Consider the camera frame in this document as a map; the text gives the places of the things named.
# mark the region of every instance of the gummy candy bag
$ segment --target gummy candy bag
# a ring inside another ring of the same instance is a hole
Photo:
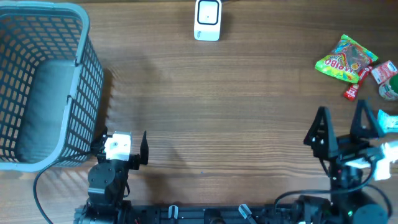
[[[315,65],[318,71],[340,80],[357,83],[358,72],[378,59],[347,35],[342,35],[334,50]]]

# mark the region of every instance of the wood grain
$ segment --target wood grain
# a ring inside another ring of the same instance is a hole
[[[148,131],[149,165],[129,176],[135,205],[260,205],[287,190],[327,189],[302,141],[321,105],[329,107],[336,133],[347,133],[355,103],[342,97],[348,84],[316,71],[315,62],[342,34],[382,61],[398,62],[394,2],[226,2],[219,42],[193,38],[193,1],[82,6],[106,74],[98,130],[132,130],[134,152]],[[359,98],[398,114],[371,78]],[[54,168],[39,180],[54,223],[71,223],[84,204],[94,164]],[[0,223],[44,223],[34,177],[0,172]],[[396,209],[397,184],[396,169],[377,183]]]

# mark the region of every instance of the white label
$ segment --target white label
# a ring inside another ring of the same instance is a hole
[[[371,71],[371,73],[372,73],[374,79],[376,80],[377,84],[380,84],[381,83],[381,79],[380,79],[379,71],[377,69],[374,69],[374,70]]]
[[[388,69],[389,69],[390,71],[392,71],[392,72],[397,72],[397,68],[394,66],[394,64],[393,64],[392,62],[389,62],[389,63],[387,64],[387,67],[388,67]]]

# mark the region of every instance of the gray plastic basket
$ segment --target gray plastic basket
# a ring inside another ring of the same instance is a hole
[[[104,72],[89,28],[75,4],[0,1],[0,170],[37,171],[90,150]]]

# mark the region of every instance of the small red item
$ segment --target small red item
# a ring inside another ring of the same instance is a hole
[[[364,69],[362,69],[358,75],[359,75],[359,81],[357,84],[352,84],[349,89],[344,93],[344,97],[353,101],[356,98],[356,95],[358,93],[359,88],[361,87],[363,81],[365,80],[365,78],[367,77],[367,75],[369,75],[369,73],[371,73],[372,70],[372,66],[368,66]]]
[[[372,71],[372,75],[379,85],[384,83],[390,77],[397,75],[397,73],[398,69],[391,61],[382,63]]]

